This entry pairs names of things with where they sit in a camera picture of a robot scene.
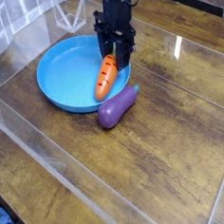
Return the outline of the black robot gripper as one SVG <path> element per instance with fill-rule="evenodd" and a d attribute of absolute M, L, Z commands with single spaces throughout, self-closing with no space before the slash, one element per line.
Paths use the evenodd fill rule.
<path fill-rule="evenodd" d="M 131 0 L 103 0 L 103 11 L 93 13 L 101 55 L 112 54 L 115 44 L 118 70 L 129 65 L 134 47 L 136 32 L 130 25 L 132 7 Z"/>

